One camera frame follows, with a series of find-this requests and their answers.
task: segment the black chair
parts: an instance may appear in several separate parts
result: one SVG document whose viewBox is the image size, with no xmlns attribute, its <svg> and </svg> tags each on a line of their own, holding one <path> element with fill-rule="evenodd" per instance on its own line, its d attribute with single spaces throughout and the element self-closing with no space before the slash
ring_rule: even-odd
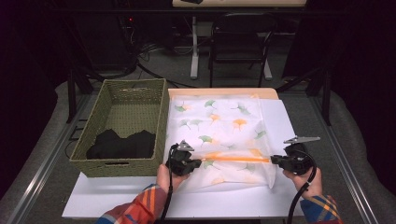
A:
<svg viewBox="0 0 396 224">
<path fill-rule="evenodd" d="M 276 20 L 267 13 L 229 13 L 212 25 L 209 69 L 213 84 L 214 63 L 260 63 L 258 87 L 264 77 L 268 44 L 276 29 Z"/>
</svg>

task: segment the plaid sleeve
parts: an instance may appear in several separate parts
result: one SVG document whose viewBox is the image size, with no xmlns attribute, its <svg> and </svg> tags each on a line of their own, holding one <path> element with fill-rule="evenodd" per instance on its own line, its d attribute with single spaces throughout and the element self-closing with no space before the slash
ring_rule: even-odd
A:
<svg viewBox="0 0 396 224">
<path fill-rule="evenodd" d="M 308 223 L 342 224 L 332 196 L 315 196 L 300 202 Z"/>
<path fill-rule="evenodd" d="M 104 213 L 96 224 L 154 223 L 166 201 L 166 193 L 158 185 L 150 185 L 131 203 L 119 205 Z"/>
</svg>

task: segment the folded fabric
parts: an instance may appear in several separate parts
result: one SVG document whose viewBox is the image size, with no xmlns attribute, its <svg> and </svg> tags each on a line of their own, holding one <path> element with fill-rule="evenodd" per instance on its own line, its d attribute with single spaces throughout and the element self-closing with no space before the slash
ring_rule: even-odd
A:
<svg viewBox="0 0 396 224">
<path fill-rule="evenodd" d="M 151 158 L 155 134 L 143 130 L 120 138 L 112 129 L 96 136 L 95 144 L 87 151 L 87 159 L 142 159 Z"/>
</svg>

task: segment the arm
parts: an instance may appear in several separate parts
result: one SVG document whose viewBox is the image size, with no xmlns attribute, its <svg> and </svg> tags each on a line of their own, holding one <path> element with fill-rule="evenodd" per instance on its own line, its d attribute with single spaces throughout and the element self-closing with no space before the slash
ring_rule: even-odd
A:
<svg viewBox="0 0 396 224">
<path fill-rule="evenodd" d="M 172 176 L 174 190 L 187 176 Z M 169 170 L 161 164 L 158 168 L 157 184 L 152 184 L 138 194 L 131 203 L 125 203 L 104 213 L 96 224 L 153 223 L 165 205 L 169 190 Z"/>
<path fill-rule="evenodd" d="M 283 174 L 293 181 L 297 189 L 300 189 L 311 172 L 312 168 L 304 175 L 295 175 L 286 170 L 283 171 Z M 304 200 L 301 201 L 301 208 L 303 209 L 305 219 L 308 223 L 343 223 L 338 214 L 335 200 L 331 196 L 324 196 L 322 193 L 321 171 L 319 168 L 308 190 L 303 193 L 303 198 Z"/>
</svg>

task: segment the green woven basket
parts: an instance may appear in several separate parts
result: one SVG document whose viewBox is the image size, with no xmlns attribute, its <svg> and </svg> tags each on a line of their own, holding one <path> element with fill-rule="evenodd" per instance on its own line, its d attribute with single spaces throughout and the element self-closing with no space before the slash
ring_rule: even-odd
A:
<svg viewBox="0 0 396 224">
<path fill-rule="evenodd" d="M 70 162 L 87 177 L 157 175 L 163 162 L 168 109 L 165 79 L 105 80 Z M 122 138 L 143 130 L 155 133 L 152 157 L 87 160 L 86 152 L 96 136 L 107 129 Z"/>
</svg>

